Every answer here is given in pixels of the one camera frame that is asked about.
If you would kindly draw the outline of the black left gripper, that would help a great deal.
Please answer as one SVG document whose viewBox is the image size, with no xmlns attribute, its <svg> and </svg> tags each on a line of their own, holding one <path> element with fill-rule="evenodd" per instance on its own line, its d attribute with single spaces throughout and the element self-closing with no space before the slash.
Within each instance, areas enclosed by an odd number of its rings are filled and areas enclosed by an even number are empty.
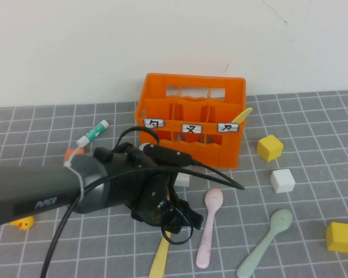
<svg viewBox="0 0 348 278">
<path fill-rule="evenodd" d="M 133 167 L 114 174 L 111 179 L 111 203 L 124 204 L 133 217 L 151 226 L 161 226 L 167 232 L 179 234 L 180 220 L 165 220 L 168 211 L 169 187 L 173 185 L 179 169 L 171 166 Z M 194 211 L 188 202 L 182 202 L 182 214 L 189 227 L 201 229 L 203 216 Z"/>
</svg>

